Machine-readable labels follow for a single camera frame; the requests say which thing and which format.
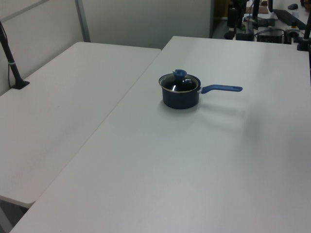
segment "white wall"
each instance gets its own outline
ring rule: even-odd
[[[12,5],[14,4],[0,4],[1,7],[8,7],[7,10],[12,13],[20,10],[20,5],[15,4],[19,6],[16,10]],[[74,43],[83,41],[74,0],[49,0],[5,21],[3,27],[23,79]],[[12,73],[11,77],[12,84],[14,83]],[[8,89],[7,59],[0,47],[0,95]]]
[[[212,0],[83,0],[91,42],[162,49],[174,35],[209,37]]]
[[[39,2],[41,2],[41,0],[1,0],[0,20],[2,21],[4,18]]]

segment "computer mouse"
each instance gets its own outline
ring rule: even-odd
[[[287,8],[288,8],[289,10],[295,10],[295,9],[298,8],[298,5],[297,5],[297,4],[292,4],[292,5],[289,5]]]

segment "black cable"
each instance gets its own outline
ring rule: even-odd
[[[251,11],[252,11],[252,7],[253,7],[253,5],[254,5],[254,2],[255,2],[255,1],[253,1],[253,3],[252,3],[252,5],[251,5],[251,7],[249,8],[249,15],[248,15],[248,19],[251,17]]]
[[[5,36],[6,41],[8,41],[8,37],[6,36],[5,29],[3,28],[3,25],[2,25],[1,22],[0,22],[0,26],[1,26],[1,30],[2,30],[2,32],[3,32],[3,34],[4,34],[4,36]]]
[[[268,29],[268,30],[263,30],[263,31],[261,31],[259,33],[256,33],[255,35],[259,35],[259,34],[267,33],[267,32],[272,32],[272,31],[283,31],[283,32],[285,32],[283,29]]]
[[[8,82],[9,82],[9,87],[11,89],[11,84],[10,84],[10,64],[8,64]]]
[[[303,33],[303,32],[301,32],[300,30],[296,30],[296,29],[289,29],[288,31],[299,32],[299,33],[301,33],[301,34],[303,34],[303,35],[304,35],[304,33]]]

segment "floor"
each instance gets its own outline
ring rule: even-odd
[[[0,200],[0,233],[9,233],[27,210],[27,208]]]
[[[229,31],[226,19],[214,19],[213,22],[213,35],[214,39],[225,39],[224,34]]]

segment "blue lid knob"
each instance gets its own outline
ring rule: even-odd
[[[187,75],[187,72],[183,69],[176,69],[175,71],[173,71],[173,75],[177,81],[182,81]]]

